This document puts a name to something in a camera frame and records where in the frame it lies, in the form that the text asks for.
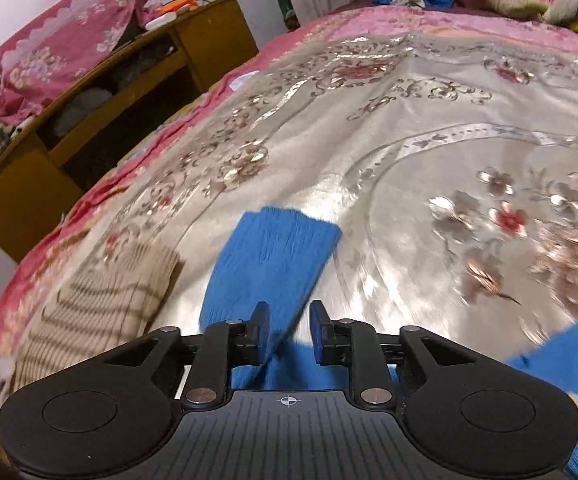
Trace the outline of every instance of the red flower print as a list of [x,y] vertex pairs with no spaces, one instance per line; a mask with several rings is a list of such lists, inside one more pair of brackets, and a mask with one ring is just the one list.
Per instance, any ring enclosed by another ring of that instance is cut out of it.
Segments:
[[499,209],[492,208],[488,213],[489,218],[503,231],[520,237],[527,235],[525,225],[529,219],[522,209],[514,211],[511,204],[502,202]]
[[347,79],[368,79],[380,73],[386,72],[387,63],[372,63],[358,66],[339,66],[334,70],[336,75]]
[[108,247],[112,247],[118,241],[119,235],[118,233],[111,233],[108,238],[106,239],[106,244]]
[[510,68],[496,68],[496,73],[502,78],[510,81],[511,83],[521,83],[522,79],[520,76],[516,75],[515,70]]

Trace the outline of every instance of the beige striped towel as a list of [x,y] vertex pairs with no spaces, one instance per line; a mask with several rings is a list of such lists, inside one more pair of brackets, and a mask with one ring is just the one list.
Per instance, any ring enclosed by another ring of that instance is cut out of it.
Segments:
[[134,244],[104,269],[79,270],[34,319],[9,393],[141,336],[178,263],[161,243]]

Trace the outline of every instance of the wooden desk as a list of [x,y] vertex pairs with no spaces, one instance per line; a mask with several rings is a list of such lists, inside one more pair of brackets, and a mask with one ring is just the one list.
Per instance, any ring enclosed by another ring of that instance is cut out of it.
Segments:
[[[38,129],[99,76],[155,40],[175,52],[89,114],[51,149]],[[177,70],[188,67],[198,92],[258,53],[237,0],[215,0],[140,35],[82,77],[37,116],[0,155],[0,248],[19,262],[60,221],[83,191],[64,165],[104,127]]]

